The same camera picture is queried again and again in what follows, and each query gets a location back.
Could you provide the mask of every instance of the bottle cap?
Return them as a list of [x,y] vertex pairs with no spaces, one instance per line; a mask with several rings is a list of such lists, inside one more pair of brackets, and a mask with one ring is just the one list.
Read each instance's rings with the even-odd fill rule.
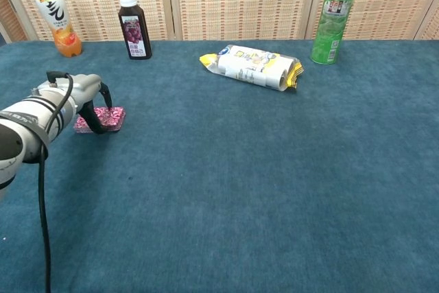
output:
[[137,5],[137,0],[119,0],[122,7],[132,7]]

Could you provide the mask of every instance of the orange juice bottle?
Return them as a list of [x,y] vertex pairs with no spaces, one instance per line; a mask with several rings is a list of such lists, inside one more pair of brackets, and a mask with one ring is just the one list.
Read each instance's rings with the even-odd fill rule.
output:
[[35,0],[41,15],[54,35],[55,46],[67,57],[81,54],[81,40],[73,31],[64,0]]

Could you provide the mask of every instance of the pringles can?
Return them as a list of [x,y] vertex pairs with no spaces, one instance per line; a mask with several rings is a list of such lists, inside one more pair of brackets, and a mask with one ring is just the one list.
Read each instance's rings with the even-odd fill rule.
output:
[[324,0],[311,59],[322,65],[337,60],[340,42],[354,0]]

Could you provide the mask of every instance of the sponge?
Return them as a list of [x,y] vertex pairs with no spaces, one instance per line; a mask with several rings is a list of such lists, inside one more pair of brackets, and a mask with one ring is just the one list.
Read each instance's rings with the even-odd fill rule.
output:
[[[101,125],[109,132],[116,132],[121,129],[125,118],[125,110],[121,106],[107,108],[105,106],[94,107],[94,111],[101,122]],[[78,116],[73,129],[77,133],[93,133],[84,118]]]

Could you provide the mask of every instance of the grape juice bottle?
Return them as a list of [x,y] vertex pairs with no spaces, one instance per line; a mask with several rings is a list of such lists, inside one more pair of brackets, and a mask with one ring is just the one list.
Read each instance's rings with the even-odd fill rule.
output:
[[143,10],[137,5],[137,0],[120,0],[120,3],[119,20],[129,57],[132,60],[150,58],[150,37]]
[[35,0],[38,10],[50,27],[55,46],[67,57],[81,54],[82,44],[73,31],[64,0]]

